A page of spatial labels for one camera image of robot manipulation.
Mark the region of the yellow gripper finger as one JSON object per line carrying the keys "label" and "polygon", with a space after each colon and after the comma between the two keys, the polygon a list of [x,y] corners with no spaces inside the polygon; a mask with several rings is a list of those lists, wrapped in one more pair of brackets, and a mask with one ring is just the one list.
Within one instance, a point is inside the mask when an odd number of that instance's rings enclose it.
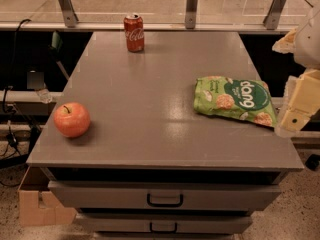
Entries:
{"label": "yellow gripper finger", "polygon": [[306,69],[299,77],[290,76],[285,85],[275,133],[284,138],[293,137],[319,110],[320,71]]}
{"label": "yellow gripper finger", "polygon": [[294,41],[296,32],[296,28],[290,30],[284,37],[274,43],[272,50],[282,54],[293,53],[295,49]]}

